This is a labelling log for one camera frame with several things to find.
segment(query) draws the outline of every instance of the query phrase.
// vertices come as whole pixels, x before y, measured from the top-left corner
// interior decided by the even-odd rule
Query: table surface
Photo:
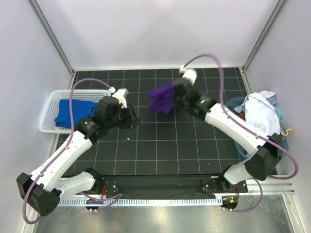
[[[215,68],[196,69],[194,87],[219,101],[219,73]],[[95,78],[110,86],[127,88],[127,101],[141,123],[132,130],[111,129],[82,154],[64,174],[76,175],[94,168],[102,175],[220,173],[240,158],[227,135],[180,109],[168,114],[149,111],[148,92],[178,78],[177,69],[80,71],[74,82]],[[103,89],[97,82],[84,82],[78,89]],[[225,100],[246,96],[238,68],[225,68]],[[58,146],[68,134],[61,134]]]

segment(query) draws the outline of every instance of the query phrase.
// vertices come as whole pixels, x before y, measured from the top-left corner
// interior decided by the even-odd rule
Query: white cloth
[[[276,95],[273,91],[260,91],[259,94],[261,94],[266,100]]]
[[[255,92],[244,100],[245,121],[268,135],[280,134],[281,127],[274,107],[266,98]]]

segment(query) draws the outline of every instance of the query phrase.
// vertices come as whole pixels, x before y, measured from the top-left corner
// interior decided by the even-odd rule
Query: cable
[[[201,58],[201,57],[208,57],[208,58],[211,58],[212,60],[214,60],[214,62],[217,64],[218,66],[218,70],[219,70],[219,74],[220,74],[220,93],[219,93],[219,99],[220,99],[220,106],[223,110],[223,112],[226,114],[226,116],[228,118],[230,118],[234,123],[236,123],[237,125],[239,125],[241,128],[243,128],[244,130],[246,130],[247,132],[249,132],[250,134],[260,138],[261,140],[264,140],[265,142],[268,142],[270,143],[271,145],[273,145],[274,147],[278,148],[279,150],[281,150],[283,153],[287,154],[288,157],[292,160],[292,162],[294,163],[295,165],[295,171],[292,175],[288,176],[288,177],[277,177],[277,176],[269,176],[271,178],[274,178],[274,179],[277,179],[277,180],[288,180],[288,179],[291,179],[293,177],[295,177],[299,171],[299,166],[298,166],[298,163],[297,161],[295,160],[295,158],[288,152],[286,151],[283,147],[279,146],[277,143],[271,141],[270,139],[267,139],[267,138],[264,138],[260,135],[257,135],[255,132],[251,131],[250,129],[246,128],[245,126],[243,126],[242,124],[240,124],[239,122],[237,122],[235,119],[233,119],[229,113],[227,112],[227,110],[225,109],[225,101],[224,101],[224,93],[225,93],[225,75],[224,75],[224,70],[223,70],[223,67],[221,65],[221,62],[220,60],[213,54],[210,54],[210,53],[205,53],[205,54],[201,54],[201,55],[198,55],[194,58],[192,58],[190,61],[188,61],[185,65],[184,65],[184,68],[186,68],[191,62],[197,60],[198,58]],[[258,184],[259,188],[260,188],[260,198],[259,198],[259,201],[257,202],[257,204],[255,206],[253,206],[252,208],[250,209],[247,209],[247,210],[230,210],[228,208],[225,208],[226,210],[229,210],[229,211],[232,211],[232,212],[237,212],[237,213],[245,213],[245,212],[248,212],[248,211],[251,211],[253,209],[255,209],[257,206],[260,205],[261,203],[261,200],[262,200],[262,196],[263,196],[263,192],[262,192],[262,187],[260,185],[260,183],[254,179],[254,181],[256,181],[256,183]]]
[[[238,196],[237,196],[237,199],[239,199],[239,197],[240,197],[240,191],[239,191],[239,187],[238,186],[236,186],[236,191],[237,191],[237,193],[238,193]]]
[[[71,92],[70,92],[70,96],[69,96],[69,114],[70,114],[70,122],[71,122],[71,130],[70,130],[70,135],[69,135],[69,139],[68,139],[68,142],[67,144],[65,145],[64,148],[62,148],[62,150],[42,169],[42,171],[40,172],[40,175],[38,175],[35,180],[32,182],[32,184],[30,185],[30,187],[28,188],[27,192],[26,192],[26,195],[25,195],[25,198],[24,198],[24,202],[23,202],[23,209],[22,209],[22,214],[23,214],[23,218],[24,218],[24,221],[27,223],[27,224],[35,224],[36,222],[39,221],[39,219],[41,218],[38,217],[36,220],[34,221],[30,221],[28,218],[27,218],[27,214],[26,214],[26,206],[27,206],[27,201],[28,201],[28,198],[30,196],[30,193],[31,191],[33,190],[35,184],[38,182],[38,180],[40,179],[40,177],[43,176],[43,173],[51,166],[51,164],[53,164],[55,162],[56,159],[58,159],[61,154],[67,149],[67,147],[70,145],[71,143],[71,140],[72,140],[72,137],[73,137],[73,131],[74,131],[74,123],[73,123],[73,112],[72,112],[72,96],[73,96],[73,91],[74,89],[77,87],[77,85],[79,85],[80,83],[82,82],[85,82],[85,81],[95,81],[95,82],[98,82],[98,83],[101,83],[105,86],[107,86],[109,89],[111,88],[111,86],[109,86],[107,83],[101,81],[101,80],[98,80],[98,79],[82,79],[78,82],[76,82],[72,89],[71,89]]]
[[[102,208],[99,208],[97,211],[102,211],[102,210],[105,210],[105,209],[109,208],[109,207],[112,206],[114,203],[116,203],[121,197],[122,197],[122,194],[121,194],[118,198],[116,198],[113,202],[111,202],[109,205],[104,206],[104,207],[102,207]]]
[[[262,197],[263,197],[262,187],[261,187],[261,185],[260,185],[258,180],[254,179],[254,178],[252,178],[252,179],[258,184],[259,189],[260,189],[260,197],[259,197],[259,200],[256,203],[256,205],[254,205],[252,208],[249,208],[249,209],[246,209],[246,210],[232,210],[232,209],[224,207],[225,210],[228,210],[230,212],[235,212],[235,213],[245,213],[245,212],[249,212],[249,211],[254,210],[256,207],[258,207],[260,205],[260,203],[262,201]]]
[[[117,195],[114,195],[113,197],[106,198],[106,199],[97,199],[97,198],[91,197],[88,194],[85,194],[85,193],[82,193],[82,192],[79,193],[79,194],[84,195],[87,198],[89,198],[90,200],[92,200],[94,202],[97,202],[97,203],[103,203],[103,202],[105,202],[107,200],[112,200],[112,199],[115,199],[115,198],[118,198],[118,197],[122,197],[122,193],[118,193]]]
[[[101,198],[102,198],[102,199],[104,199],[105,193],[106,193],[106,187],[104,186],[104,187],[103,187],[103,191],[102,191],[102,195],[101,195]]]

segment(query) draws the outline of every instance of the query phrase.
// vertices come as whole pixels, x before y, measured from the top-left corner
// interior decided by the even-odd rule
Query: blue cloth
[[[276,115],[277,115],[278,120],[281,121],[282,110],[280,110],[280,109],[278,109],[278,108],[276,108],[276,107],[274,107],[274,110],[275,110],[275,112],[276,112]]]
[[[271,105],[275,105],[275,104],[277,103],[276,96],[271,96],[271,97],[267,98],[267,101],[268,101]]]
[[[72,112],[73,122],[76,125],[82,118],[90,115],[94,116],[98,103],[84,100],[72,100]],[[69,100],[60,100],[59,102],[59,114],[55,118],[55,124],[57,127],[71,128],[70,114],[69,114]]]

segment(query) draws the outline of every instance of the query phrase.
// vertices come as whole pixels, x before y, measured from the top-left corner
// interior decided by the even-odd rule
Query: purple cloth
[[[148,99],[152,101],[149,105],[149,110],[155,113],[169,113],[173,108],[173,97],[174,86],[172,82],[149,92]]]

